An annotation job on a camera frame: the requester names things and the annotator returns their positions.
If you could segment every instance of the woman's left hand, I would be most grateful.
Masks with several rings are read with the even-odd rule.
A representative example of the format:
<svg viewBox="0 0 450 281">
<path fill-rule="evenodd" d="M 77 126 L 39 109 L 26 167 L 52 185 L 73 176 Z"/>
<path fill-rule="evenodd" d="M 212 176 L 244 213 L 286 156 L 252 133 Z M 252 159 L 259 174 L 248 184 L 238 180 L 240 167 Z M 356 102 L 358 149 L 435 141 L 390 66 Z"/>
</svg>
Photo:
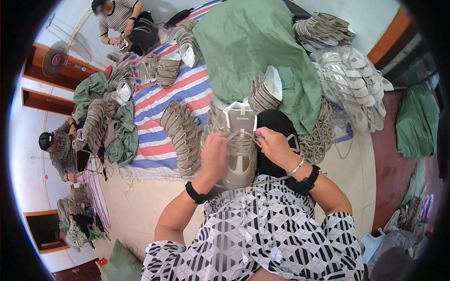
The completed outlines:
<svg viewBox="0 0 450 281">
<path fill-rule="evenodd" d="M 125 34 L 125 37 L 130 35 L 130 33 L 133 31 L 133 25 L 135 24 L 134 20 L 130 19 L 128 20 L 128 23 L 126 24 L 125 30 L 123 33 Z"/>
</svg>

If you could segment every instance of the black pants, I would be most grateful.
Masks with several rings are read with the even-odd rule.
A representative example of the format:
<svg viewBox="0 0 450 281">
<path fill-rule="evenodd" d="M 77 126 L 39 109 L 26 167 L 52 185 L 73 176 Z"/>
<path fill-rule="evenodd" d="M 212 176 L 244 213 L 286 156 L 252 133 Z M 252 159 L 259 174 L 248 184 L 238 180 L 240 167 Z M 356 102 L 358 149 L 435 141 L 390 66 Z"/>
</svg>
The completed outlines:
<svg viewBox="0 0 450 281">
<path fill-rule="evenodd" d="M 94 223 L 94 218 L 82 214 L 76 214 L 73 216 L 73 220 L 76 222 L 76 225 L 80 228 L 81 232 L 83 232 L 87 239 L 89 239 L 90 233 L 87 226 Z"/>
<path fill-rule="evenodd" d="M 158 41 L 158 28 L 153 25 L 149 25 L 148 21 L 141 20 L 147 19 L 153 22 L 152 16 L 149 12 L 142 12 L 133 25 L 133 31 L 128 36 L 133 45 L 130 48 L 131 52 L 135 52 L 138 56 L 142 56 L 150 48 L 152 48 Z M 137 27 L 143 27 L 144 30 L 135 29 Z"/>
<path fill-rule="evenodd" d="M 294 128 L 292 121 L 281 111 L 276 109 L 269 109 L 258 114 L 257 127 L 267 127 L 275 132 L 282 133 L 285 137 L 291 134 L 298 138 L 297 132 Z M 289 145 L 292 148 L 296 148 L 295 141 L 293 138 L 289 140 Z M 256 175 L 266 174 L 276 178 L 281 178 L 286 176 L 286 171 L 275 163 L 270 161 L 264 153 L 261 152 L 261 148 L 257 147 L 257 161 L 256 161 Z M 215 197 L 219 193 L 226 191 L 225 188 L 214 187 L 208 194 L 211 198 Z"/>
<path fill-rule="evenodd" d="M 84 126 L 84 121 L 81 121 L 78 125 L 76 125 L 76 129 L 81 129 Z M 82 172 L 86 169 L 87 166 L 87 162 L 89 161 L 89 157 L 92 153 L 92 151 L 90 150 L 89 146 L 86 145 L 85 147 L 83 147 L 83 150 L 89 151 L 77 151 L 76 152 L 76 166 L 78 169 L 78 172 Z M 105 148 L 103 146 L 100 146 L 99 148 L 99 152 L 97 153 L 97 156 L 100 158 L 104 158 L 105 157 Z"/>
</svg>

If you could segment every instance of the shoe tongue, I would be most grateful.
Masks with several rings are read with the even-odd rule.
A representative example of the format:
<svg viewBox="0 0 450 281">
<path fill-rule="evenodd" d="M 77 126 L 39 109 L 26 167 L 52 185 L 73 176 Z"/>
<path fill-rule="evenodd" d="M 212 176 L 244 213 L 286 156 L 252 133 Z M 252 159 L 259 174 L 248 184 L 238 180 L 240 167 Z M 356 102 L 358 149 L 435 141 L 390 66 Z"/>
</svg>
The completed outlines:
<svg viewBox="0 0 450 281">
<path fill-rule="evenodd" d="M 255 127 L 255 112 L 250 110 L 230 109 L 228 119 L 231 131 L 244 129 L 252 133 Z"/>
</svg>

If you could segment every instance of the mesh panel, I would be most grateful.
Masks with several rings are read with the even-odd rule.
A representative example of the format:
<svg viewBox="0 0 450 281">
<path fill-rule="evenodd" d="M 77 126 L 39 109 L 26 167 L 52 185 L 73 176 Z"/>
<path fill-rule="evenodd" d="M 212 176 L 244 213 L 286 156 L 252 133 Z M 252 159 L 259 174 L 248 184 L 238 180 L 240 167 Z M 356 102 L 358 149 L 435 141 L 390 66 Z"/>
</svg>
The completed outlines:
<svg viewBox="0 0 450 281">
<path fill-rule="evenodd" d="M 246 171 L 250 166 L 250 158 L 248 156 L 242 157 L 242 171 Z"/>
<path fill-rule="evenodd" d="M 230 167 L 230 169 L 232 169 L 233 171 L 236 170 L 237 164 L 238 164 L 238 157 L 234 156 L 234 155 L 230 155 L 228 157 L 228 166 Z"/>
</svg>

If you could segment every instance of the plaid shirt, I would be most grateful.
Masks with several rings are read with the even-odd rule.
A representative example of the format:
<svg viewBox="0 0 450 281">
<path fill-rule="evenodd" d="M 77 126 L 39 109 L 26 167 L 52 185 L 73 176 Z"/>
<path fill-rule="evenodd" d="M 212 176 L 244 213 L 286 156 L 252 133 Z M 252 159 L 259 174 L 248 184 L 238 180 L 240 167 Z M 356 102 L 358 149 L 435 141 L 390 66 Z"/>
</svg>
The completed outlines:
<svg viewBox="0 0 450 281">
<path fill-rule="evenodd" d="M 59 147 L 49 152 L 53 167 L 58 170 L 59 176 L 65 182 L 66 173 L 78 172 L 77 153 L 72 147 L 72 136 L 69 135 L 69 119 L 55 130 L 54 138 L 58 141 Z"/>
</svg>

